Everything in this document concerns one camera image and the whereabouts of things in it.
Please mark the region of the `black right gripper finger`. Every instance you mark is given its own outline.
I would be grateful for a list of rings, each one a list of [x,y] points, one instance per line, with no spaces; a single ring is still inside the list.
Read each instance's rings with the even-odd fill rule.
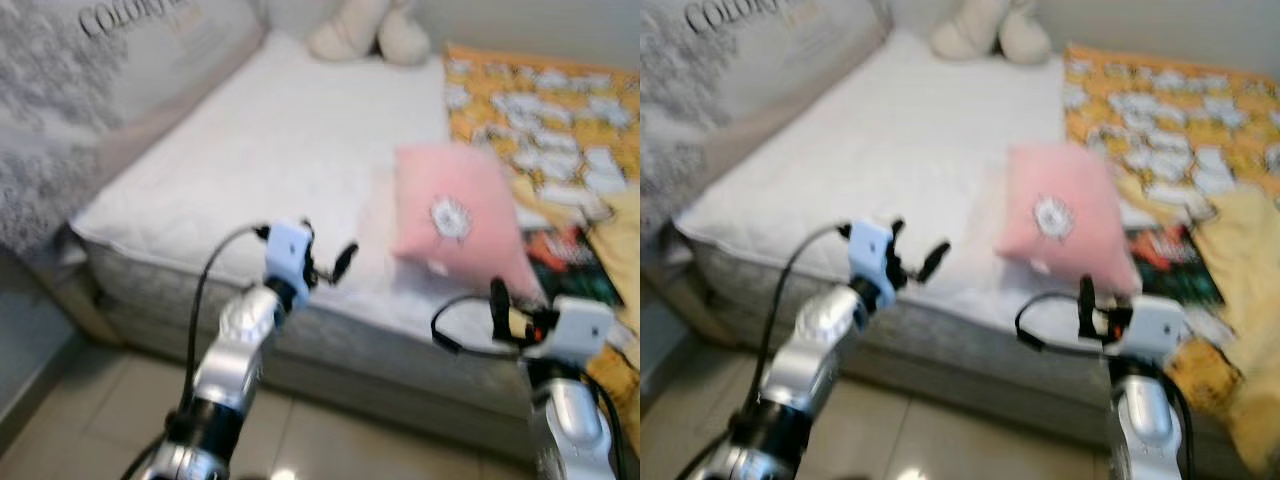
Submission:
[[[1096,339],[1097,330],[1093,321],[1094,312],[1094,283],[1091,275],[1082,276],[1076,294],[1078,335],[1085,339]]]
[[[489,294],[492,338],[494,340],[512,340],[509,329],[509,302],[511,297],[506,282],[500,276],[494,276],[490,280]]]

